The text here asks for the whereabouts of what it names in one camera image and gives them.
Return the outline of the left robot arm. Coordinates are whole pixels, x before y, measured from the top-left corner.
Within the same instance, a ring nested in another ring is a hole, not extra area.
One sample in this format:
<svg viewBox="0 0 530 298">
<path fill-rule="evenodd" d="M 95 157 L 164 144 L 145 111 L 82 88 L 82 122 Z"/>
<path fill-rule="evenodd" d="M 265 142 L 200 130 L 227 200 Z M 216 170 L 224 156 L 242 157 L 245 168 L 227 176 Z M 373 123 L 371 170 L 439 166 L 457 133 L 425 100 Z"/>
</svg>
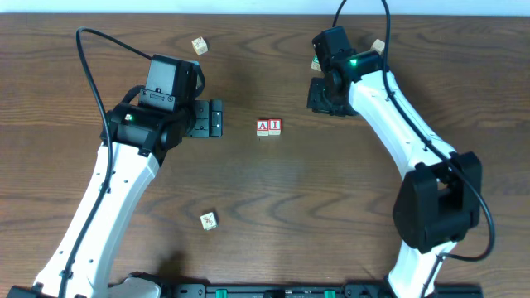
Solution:
<svg viewBox="0 0 530 298">
<path fill-rule="evenodd" d="M 117 285 L 109 274 L 142 194 L 166 154 L 185 137 L 221 137 L 223 103 L 201 100 L 196 61 L 154 55 L 144 85 L 109 110 L 88 188 L 59 247 L 30 287 L 11 297 L 170 297 L 171 286 L 135 272 Z"/>
</svg>

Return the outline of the red letter I block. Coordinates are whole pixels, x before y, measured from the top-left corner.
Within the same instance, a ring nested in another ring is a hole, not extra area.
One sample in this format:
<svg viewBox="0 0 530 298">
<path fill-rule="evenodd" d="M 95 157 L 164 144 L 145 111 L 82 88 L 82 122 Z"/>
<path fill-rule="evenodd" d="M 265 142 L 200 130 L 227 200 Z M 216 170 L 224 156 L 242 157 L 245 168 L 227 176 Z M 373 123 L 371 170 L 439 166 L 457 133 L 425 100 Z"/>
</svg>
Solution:
<svg viewBox="0 0 530 298">
<path fill-rule="evenodd" d="M 268 132 L 270 136 L 279 136 L 282 131 L 282 120 L 279 118 L 268 120 Z"/>
</svg>

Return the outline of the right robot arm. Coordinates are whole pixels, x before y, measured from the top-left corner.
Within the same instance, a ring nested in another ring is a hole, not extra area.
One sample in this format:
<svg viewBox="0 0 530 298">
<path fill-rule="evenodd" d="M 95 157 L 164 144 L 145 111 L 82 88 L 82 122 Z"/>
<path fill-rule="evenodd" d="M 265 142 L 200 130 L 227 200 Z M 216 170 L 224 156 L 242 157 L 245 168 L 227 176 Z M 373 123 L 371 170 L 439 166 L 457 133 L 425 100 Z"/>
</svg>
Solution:
<svg viewBox="0 0 530 298">
<path fill-rule="evenodd" d="M 383 69 L 383 42 L 357 52 L 341 26 L 312 45 L 323 77 L 311 80 L 307 107 L 315 113 L 364 118 L 402 177 L 393 222 L 402 239 L 386 292 L 395 297 L 481 297 L 479 286 L 434 283 L 443 260 L 479 223 L 482 165 L 437 136 Z"/>
</svg>

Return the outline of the red letter A block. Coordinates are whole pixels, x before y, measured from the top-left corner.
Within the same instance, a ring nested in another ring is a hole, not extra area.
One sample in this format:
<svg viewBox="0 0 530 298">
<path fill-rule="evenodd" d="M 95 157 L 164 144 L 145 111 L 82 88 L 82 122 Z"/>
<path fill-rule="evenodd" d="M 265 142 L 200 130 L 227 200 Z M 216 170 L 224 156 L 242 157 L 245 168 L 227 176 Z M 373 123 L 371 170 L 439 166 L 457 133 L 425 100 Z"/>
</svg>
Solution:
<svg viewBox="0 0 530 298">
<path fill-rule="evenodd" d="M 268 120 L 257 121 L 257 135 L 259 137 L 266 137 L 269 135 Z"/>
</svg>

